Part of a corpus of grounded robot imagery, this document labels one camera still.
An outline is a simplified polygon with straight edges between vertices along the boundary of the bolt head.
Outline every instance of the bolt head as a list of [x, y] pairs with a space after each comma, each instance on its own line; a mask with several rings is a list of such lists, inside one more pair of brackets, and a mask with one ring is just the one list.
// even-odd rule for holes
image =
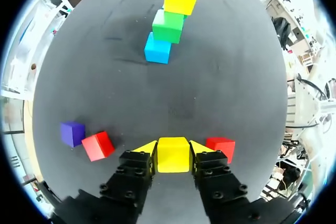
[[133, 191], [127, 191], [125, 193], [125, 198], [134, 199], [135, 198], [134, 192]]
[[224, 166], [224, 167], [223, 167], [223, 171], [225, 171], [225, 172], [229, 172], [229, 171], [230, 171], [230, 167], [228, 167], [228, 166]]
[[212, 198], [214, 199], [222, 199], [224, 197], [224, 194], [221, 191], [215, 191], [212, 194]]
[[204, 170], [203, 173], [204, 173], [205, 175], [210, 175], [210, 174], [212, 174], [212, 170], [210, 170], [210, 169], [208, 169], [208, 170]]
[[99, 186], [99, 188], [100, 188], [100, 190], [102, 190], [102, 191], [106, 191], [107, 189], [109, 189], [109, 187], [108, 187], [106, 184], [101, 184], [101, 185]]
[[242, 192], [244, 192], [244, 193], [246, 193], [247, 192], [247, 185], [241, 184], [239, 186], [239, 190], [242, 191]]

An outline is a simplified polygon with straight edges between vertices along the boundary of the screw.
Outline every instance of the screw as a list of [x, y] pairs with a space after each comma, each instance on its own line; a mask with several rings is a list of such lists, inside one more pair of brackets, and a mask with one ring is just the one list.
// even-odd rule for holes
[[101, 185], [99, 186], [99, 188], [100, 188], [100, 190], [102, 190], [102, 191], [106, 191], [107, 189], [109, 189], [109, 187], [108, 187], [106, 184], [101, 184]]
[[223, 171], [225, 171], [225, 172], [229, 172], [229, 171], [230, 171], [230, 167], [228, 167], [228, 166], [224, 166], [224, 167], [223, 167]]
[[121, 166], [117, 167], [117, 172], [124, 172], [124, 171], [125, 171], [125, 169], [123, 167], [121, 167]]
[[255, 213], [251, 214], [248, 218], [253, 220], [253, 221], [257, 221], [261, 218], [261, 216], [260, 216], [259, 213], [255, 212]]
[[244, 192], [244, 193], [246, 193], [247, 192], [247, 185], [241, 184], [239, 186], [239, 190], [242, 191], [242, 192]]
[[127, 191], [125, 193], [125, 198], [134, 199], [134, 192], [133, 191]]
[[204, 173], [204, 175], [210, 175], [210, 174], [212, 174], [212, 170], [204, 170], [203, 171], [203, 173]]
[[139, 175], [139, 176], [142, 176], [144, 174], [144, 171], [140, 168], [137, 168], [135, 169], [135, 172], [134, 172], [136, 175]]
[[212, 198], [214, 199], [221, 199], [223, 198], [224, 195], [221, 191], [215, 191], [213, 194], [212, 194]]

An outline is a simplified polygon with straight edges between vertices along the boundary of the stack of cubes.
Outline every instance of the stack of cubes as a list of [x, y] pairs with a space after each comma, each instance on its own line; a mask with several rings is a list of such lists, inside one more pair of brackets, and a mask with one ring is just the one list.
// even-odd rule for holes
[[144, 49], [147, 61], [168, 64], [172, 43], [180, 42], [184, 21], [192, 14], [195, 3], [196, 0], [164, 0]]

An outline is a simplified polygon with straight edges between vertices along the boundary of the cable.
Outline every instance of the cable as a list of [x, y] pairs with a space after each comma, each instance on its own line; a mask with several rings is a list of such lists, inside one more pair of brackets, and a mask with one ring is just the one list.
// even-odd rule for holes
[[263, 197], [263, 196], [260, 196], [261, 198], [263, 198], [265, 201], [269, 201], [267, 198]]
[[329, 127], [328, 127], [328, 129], [327, 129], [326, 131], [323, 132], [324, 134], [327, 133], [327, 132], [331, 129], [331, 124], [332, 124], [332, 117], [330, 117], [330, 124], [329, 124]]
[[327, 96], [325, 95], [325, 93], [323, 93], [323, 91], [317, 87], [314, 83], [312, 83], [311, 81], [308, 81], [306, 79], [301, 79], [301, 76], [298, 75], [297, 79], [300, 81], [300, 82], [304, 82], [305, 84], [311, 86], [312, 88], [316, 89], [320, 94], [321, 96], [324, 97], [325, 100], [327, 100]]
[[305, 125], [305, 126], [286, 126], [286, 128], [290, 128], [290, 129], [307, 129], [307, 128], [313, 128], [316, 125], [319, 125], [319, 123], [313, 124], [313, 125]]

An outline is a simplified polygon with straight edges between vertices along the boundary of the green cube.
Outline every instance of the green cube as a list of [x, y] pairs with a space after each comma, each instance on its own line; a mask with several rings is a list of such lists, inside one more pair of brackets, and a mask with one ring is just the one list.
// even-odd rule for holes
[[162, 9], [158, 10], [153, 21], [154, 39], [178, 44], [183, 22], [183, 14], [169, 13]]

